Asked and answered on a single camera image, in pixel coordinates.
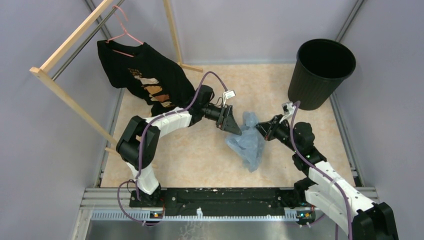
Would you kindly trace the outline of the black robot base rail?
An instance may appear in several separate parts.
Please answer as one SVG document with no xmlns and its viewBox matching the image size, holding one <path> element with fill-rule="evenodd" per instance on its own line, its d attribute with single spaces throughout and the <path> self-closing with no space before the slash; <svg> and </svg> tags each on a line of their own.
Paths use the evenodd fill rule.
<svg viewBox="0 0 424 240">
<path fill-rule="evenodd" d="M 292 187 L 159 188 L 153 194 L 132 191 L 131 208 L 158 208 L 165 216 L 192 216 L 201 209 L 205 217 L 284 216 L 312 220 L 317 209 L 302 200 Z"/>
</svg>

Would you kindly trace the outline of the black ribbed trash bin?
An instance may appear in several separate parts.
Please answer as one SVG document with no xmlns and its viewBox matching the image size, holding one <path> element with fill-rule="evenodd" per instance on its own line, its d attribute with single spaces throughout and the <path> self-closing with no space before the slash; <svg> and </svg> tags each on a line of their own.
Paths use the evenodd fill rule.
<svg viewBox="0 0 424 240">
<path fill-rule="evenodd" d="M 353 52 L 345 45 L 325 38 L 308 40 L 296 53 L 288 99 L 299 101 L 301 110 L 316 110 L 353 74 L 356 65 Z"/>
</svg>

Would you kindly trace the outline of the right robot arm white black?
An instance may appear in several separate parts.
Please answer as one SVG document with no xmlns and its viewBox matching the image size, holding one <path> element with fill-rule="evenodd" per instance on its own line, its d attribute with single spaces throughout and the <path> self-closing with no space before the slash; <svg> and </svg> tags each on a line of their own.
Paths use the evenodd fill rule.
<svg viewBox="0 0 424 240">
<path fill-rule="evenodd" d="M 350 240 L 399 238 L 392 208 L 365 196 L 336 172 L 314 146 L 310 123 L 291 125 L 280 114 L 255 127 L 266 141 L 276 139 L 294 151 L 294 165 L 306 176 L 294 184 L 293 200 L 297 205 L 317 207 Z"/>
</svg>

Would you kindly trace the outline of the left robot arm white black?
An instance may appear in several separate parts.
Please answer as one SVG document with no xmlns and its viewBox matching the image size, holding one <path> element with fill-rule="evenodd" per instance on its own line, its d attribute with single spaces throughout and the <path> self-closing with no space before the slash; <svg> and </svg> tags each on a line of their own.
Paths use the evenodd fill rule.
<svg viewBox="0 0 424 240">
<path fill-rule="evenodd" d="M 202 118 L 214 121 L 216 127 L 224 132 L 242 135 L 232 105 L 212 104 L 213 93 L 210 86 L 201 85 L 187 108 L 177 107 L 148 118 L 136 115 L 127 124 L 115 149 L 130 168 L 136 191 L 142 193 L 141 200 L 147 206 L 156 206 L 161 198 L 157 191 L 160 184 L 152 167 L 160 138 L 178 129 L 191 127 Z"/>
</svg>

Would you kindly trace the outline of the blue plastic trash bag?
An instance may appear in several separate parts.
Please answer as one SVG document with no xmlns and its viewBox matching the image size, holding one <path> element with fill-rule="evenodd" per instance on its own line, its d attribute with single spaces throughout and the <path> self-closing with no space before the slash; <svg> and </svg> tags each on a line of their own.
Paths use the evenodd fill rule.
<svg viewBox="0 0 424 240">
<path fill-rule="evenodd" d="M 266 141 L 256 128 L 259 119 L 255 112 L 243 112 L 242 120 L 242 135 L 230 134 L 225 142 L 241 158 L 243 167 L 252 173 L 262 162 Z"/>
</svg>

